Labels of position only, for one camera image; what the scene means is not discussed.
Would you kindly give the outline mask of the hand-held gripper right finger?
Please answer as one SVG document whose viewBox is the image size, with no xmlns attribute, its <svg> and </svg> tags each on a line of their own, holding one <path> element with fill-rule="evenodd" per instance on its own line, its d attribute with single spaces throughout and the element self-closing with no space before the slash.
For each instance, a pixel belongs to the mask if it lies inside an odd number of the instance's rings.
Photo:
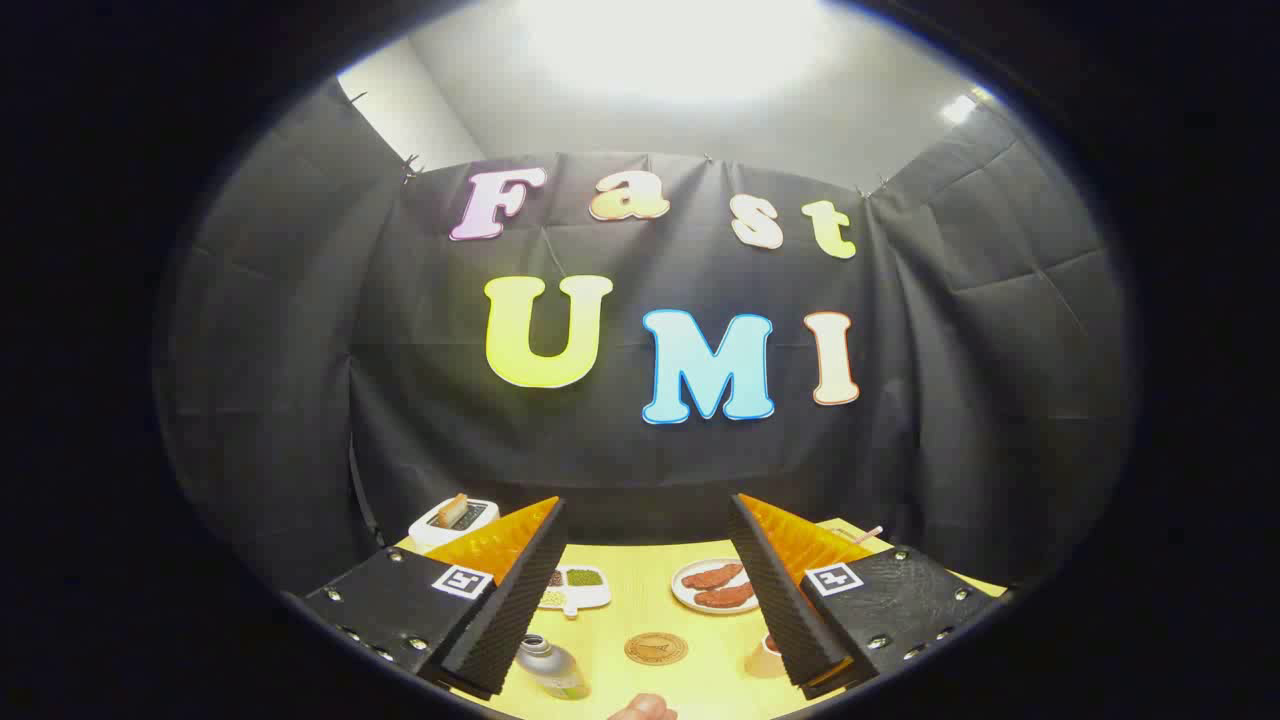
<svg viewBox="0 0 1280 720">
<path fill-rule="evenodd" d="M 868 550 L 748 495 L 730 497 L 728 537 L 809 700 L 915 667 L 1006 600 L 920 550 Z"/>
</svg>

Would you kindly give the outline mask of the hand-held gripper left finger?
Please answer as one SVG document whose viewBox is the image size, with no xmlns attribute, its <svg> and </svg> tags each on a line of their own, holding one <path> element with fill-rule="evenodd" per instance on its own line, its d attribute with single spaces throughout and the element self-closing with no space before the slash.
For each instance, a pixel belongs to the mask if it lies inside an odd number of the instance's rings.
<svg viewBox="0 0 1280 720">
<path fill-rule="evenodd" d="M 567 544 L 544 498 L 420 553 L 392 546 L 300 600 L 338 641 L 447 689 L 499 694 Z"/>
</svg>

